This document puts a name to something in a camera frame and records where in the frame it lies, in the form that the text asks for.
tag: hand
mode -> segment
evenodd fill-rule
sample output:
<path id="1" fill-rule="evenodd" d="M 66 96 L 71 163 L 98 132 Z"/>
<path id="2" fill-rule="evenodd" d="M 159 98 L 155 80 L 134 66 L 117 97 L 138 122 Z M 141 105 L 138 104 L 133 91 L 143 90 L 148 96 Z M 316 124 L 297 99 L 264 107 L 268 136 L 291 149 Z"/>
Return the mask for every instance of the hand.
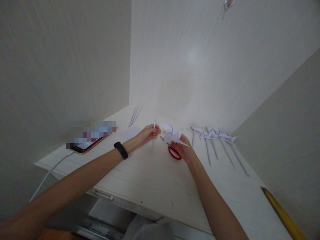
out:
<path id="1" fill-rule="evenodd" d="M 189 147 L 176 142 L 171 142 L 171 144 L 178 151 L 178 153 L 184 159 L 184 161 L 188 164 L 191 162 L 191 160 L 196 159 L 197 155 L 193 150 L 193 148 L 191 147 L 189 139 L 184 134 L 181 135 L 180 140 L 185 144 L 187 144 Z"/>
<path id="2" fill-rule="evenodd" d="M 123 147 L 126 149 L 127 153 L 130 154 L 135 149 L 142 147 L 151 139 L 157 138 L 159 133 L 161 133 L 161 129 L 158 124 L 155 125 L 155 128 L 153 128 L 153 124 L 147 125 L 140 133 L 138 133 L 138 135 L 126 141 L 123 144 Z"/>

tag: white desk surface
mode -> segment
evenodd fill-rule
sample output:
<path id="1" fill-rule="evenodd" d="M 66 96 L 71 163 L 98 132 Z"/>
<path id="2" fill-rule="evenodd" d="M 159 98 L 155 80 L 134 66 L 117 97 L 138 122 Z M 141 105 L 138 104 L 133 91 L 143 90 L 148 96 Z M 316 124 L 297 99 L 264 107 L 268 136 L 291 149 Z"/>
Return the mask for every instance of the white desk surface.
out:
<path id="1" fill-rule="evenodd" d="M 128 129 L 133 110 L 134 106 L 128 105 L 105 119 L 105 121 L 116 121 L 117 132 L 112 133 L 87 154 L 71 155 L 60 163 L 53 172 L 66 176 L 83 164 L 112 150 L 115 142 L 124 142 L 120 132 Z M 134 125 L 142 129 L 153 123 L 153 119 L 153 112 L 142 109 Z M 185 122 L 161 115 L 157 115 L 156 123 L 159 125 L 169 123 L 176 129 L 186 128 L 188 125 Z M 185 129 L 183 133 L 191 142 L 193 131 Z M 248 178 L 231 148 L 227 146 L 236 169 L 232 167 L 218 139 L 215 139 L 215 143 L 220 160 L 216 160 L 213 148 L 211 148 L 213 156 L 211 167 L 208 162 L 205 141 L 200 141 L 198 133 L 196 134 L 195 152 L 248 237 L 250 239 L 291 239 L 260 189 L 260 186 L 264 186 L 263 182 L 250 165 L 242 158 L 251 175 Z M 63 145 L 35 164 L 41 168 L 50 169 L 69 153 L 70 150 L 65 149 L 65 145 Z M 95 187 L 212 234 L 196 185 L 186 163 L 184 160 L 173 159 L 168 152 L 167 144 L 159 137 L 154 141 L 153 151 L 151 142 L 147 143 L 132 153 L 127 160 L 118 164 Z"/>

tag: red scissors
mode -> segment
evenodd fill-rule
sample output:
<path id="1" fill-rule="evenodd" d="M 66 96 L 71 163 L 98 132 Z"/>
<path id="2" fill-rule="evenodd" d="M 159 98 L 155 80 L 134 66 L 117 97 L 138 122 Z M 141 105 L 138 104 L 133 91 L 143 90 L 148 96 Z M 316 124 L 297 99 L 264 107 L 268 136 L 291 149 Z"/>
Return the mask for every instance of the red scissors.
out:
<path id="1" fill-rule="evenodd" d="M 174 146 L 172 146 L 170 143 L 167 143 L 168 144 L 168 151 L 170 153 L 170 155 L 174 158 L 174 159 L 177 159 L 177 160 L 180 160 L 182 157 L 180 156 L 180 154 L 178 153 L 178 151 L 174 148 Z"/>

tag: black wristband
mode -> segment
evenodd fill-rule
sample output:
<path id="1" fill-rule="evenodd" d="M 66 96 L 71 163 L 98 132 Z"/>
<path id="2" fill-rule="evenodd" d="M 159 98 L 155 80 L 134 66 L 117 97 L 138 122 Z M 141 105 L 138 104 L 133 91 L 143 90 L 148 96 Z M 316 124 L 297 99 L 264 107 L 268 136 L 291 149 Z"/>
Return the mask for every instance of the black wristband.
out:
<path id="1" fill-rule="evenodd" d="M 128 153 L 120 142 L 116 142 L 113 146 L 114 148 L 119 150 L 121 156 L 123 157 L 123 160 L 126 160 L 128 158 Z"/>

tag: yellow tube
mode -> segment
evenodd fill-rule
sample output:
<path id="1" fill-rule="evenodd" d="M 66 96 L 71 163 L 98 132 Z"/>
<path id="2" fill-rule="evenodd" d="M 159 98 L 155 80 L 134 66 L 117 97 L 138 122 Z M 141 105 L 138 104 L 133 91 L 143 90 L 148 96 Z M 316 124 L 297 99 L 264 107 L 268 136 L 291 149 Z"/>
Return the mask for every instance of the yellow tube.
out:
<path id="1" fill-rule="evenodd" d="M 275 199 L 275 197 L 268 191 L 268 189 L 261 187 L 263 193 L 266 195 L 269 200 L 271 206 L 278 214 L 280 220 L 283 225 L 286 227 L 291 237 L 294 240 L 307 240 L 307 238 L 303 235 L 298 226 L 294 223 L 294 221 L 290 218 L 284 208 L 280 205 L 280 203 Z"/>

